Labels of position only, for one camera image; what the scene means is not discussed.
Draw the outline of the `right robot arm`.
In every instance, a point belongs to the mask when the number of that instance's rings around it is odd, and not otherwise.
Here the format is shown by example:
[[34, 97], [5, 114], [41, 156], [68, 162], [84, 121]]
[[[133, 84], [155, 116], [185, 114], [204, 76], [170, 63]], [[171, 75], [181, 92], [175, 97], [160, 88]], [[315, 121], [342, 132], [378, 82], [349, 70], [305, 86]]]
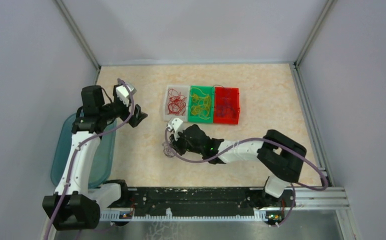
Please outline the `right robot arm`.
[[187, 128], [168, 126], [165, 129], [165, 143], [177, 157], [186, 152], [195, 153], [202, 157], [203, 163], [262, 163], [272, 173], [262, 193], [262, 199], [268, 206], [277, 205], [285, 188], [298, 182], [307, 154], [303, 145], [273, 129], [268, 130], [262, 138], [230, 141], [211, 138], [196, 124]]

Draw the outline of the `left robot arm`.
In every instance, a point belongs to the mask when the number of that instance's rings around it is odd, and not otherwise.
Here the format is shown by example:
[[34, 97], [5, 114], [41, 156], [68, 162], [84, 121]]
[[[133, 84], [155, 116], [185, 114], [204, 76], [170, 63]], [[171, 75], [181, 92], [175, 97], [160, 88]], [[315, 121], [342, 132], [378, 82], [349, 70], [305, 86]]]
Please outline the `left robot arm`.
[[84, 87], [82, 106], [72, 124], [72, 141], [62, 178], [54, 193], [43, 198], [49, 217], [46, 232], [92, 230], [99, 223], [101, 210], [115, 203], [131, 204], [131, 194], [124, 180], [110, 180], [90, 190], [89, 177], [98, 146], [104, 135], [125, 124], [136, 127], [148, 115], [134, 103], [136, 89], [121, 80], [113, 87], [113, 100], [105, 103], [107, 93], [99, 85]]

